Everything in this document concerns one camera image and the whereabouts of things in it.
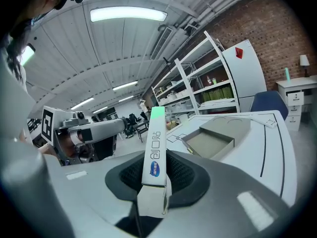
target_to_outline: ceiling light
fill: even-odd
[[[127,83],[127,84],[124,84],[124,85],[120,85],[120,86],[117,86],[117,87],[113,88],[113,91],[116,91],[116,90],[118,90],[118,89],[121,89],[121,88],[123,88],[123,87],[130,86],[130,85],[136,85],[137,83],[138,83],[137,81],[133,81],[133,82],[131,82],[131,83]]]
[[[34,55],[34,53],[35,48],[31,44],[28,44],[22,52],[20,64],[23,66],[28,61],[28,59]]]
[[[164,21],[167,13],[159,10],[140,8],[140,7],[107,7],[90,11],[92,22],[112,18],[145,18],[157,21]]]
[[[93,114],[98,113],[98,112],[100,112],[100,111],[102,111],[102,110],[105,110],[105,109],[107,109],[107,108],[108,108],[108,107],[104,107],[104,108],[102,108],[102,109],[99,109],[99,110],[93,112]]]
[[[125,101],[125,100],[129,100],[129,99],[131,99],[131,98],[133,98],[133,95],[132,95],[132,96],[130,96],[130,97],[128,97],[128,98],[124,98],[124,99],[122,99],[122,100],[119,100],[119,102],[121,102],[121,101]]]
[[[74,109],[80,107],[81,105],[84,105],[84,104],[86,104],[86,103],[88,103],[88,102],[90,102],[90,101],[92,101],[92,100],[94,100],[94,98],[87,99],[87,100],[83,101],[82,103],[79,103],[79,104],[76,105],[75,107],[72,107],[71,110],[74,110]]]

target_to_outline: ceiling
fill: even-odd
[[[69,109],[94,97],[85,109],[114,106],[118,100],[139,97],[164,63],[150,55],[160,35],[158,27],[179,25],[188,15],[198,17],[213,0],[84,0],[68,1],[37,23],[29,43],[35,55],[25,64],[27,89],[37,102],[31,117],[40,117],[43,105]],[[91,22],[90,10],[108,6],[138,6],[165,11],[165,22],[111,19]],[[113,87],[138,80],[114,92]]]

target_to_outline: floor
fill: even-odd
[[[299,131],[289,131],[296,158],[298,200],[312,188],[317,171],[317,129],[312,122],[301,123]]]
[[[293,142],[297,168],[296,199],[304,196],[313,185],[317,172],[317,129],[312,122],[301,123],[299,131],[290,131]],[[136,151],[145,150],[148,133],[142,134],[142,140],[135,134],[123,140],[118,137],[115,156],[122,156]]]

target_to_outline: white desk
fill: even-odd
[[[283,117],[278,111],[221,114],[242,118],[249,115],[273,119],[278,126],[270,129],[251,121],[251,130],[243,141],[220,161],[245,171],[292,206],[296,197],[297,171],[292,141]],[[215,116],[217,115],[193,116],[170,130],[166,135],[167,149],[190,154],[180,138]]]
[[[317,88],[317,75],[278,81],[278,92],[288,106],[285,120],[289,130],[298,130],[302,115],[302,105],[312,104],[313,96],[304,95],[305,90]]]

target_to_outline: red brick wall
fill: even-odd
[[[317,74],[316,53],[309,37],[283,0],[242,0],[236,3],[202,29],[176,57],[182,58],[191,51],[205,38],[206,30],[218,38],[225,49],[249,39],[259,58],[268,90],[276,87],[276,81],[286,79],[285,67],[288,67],[291,78],[304,76],[299,55],[308,56],[309,73]]]

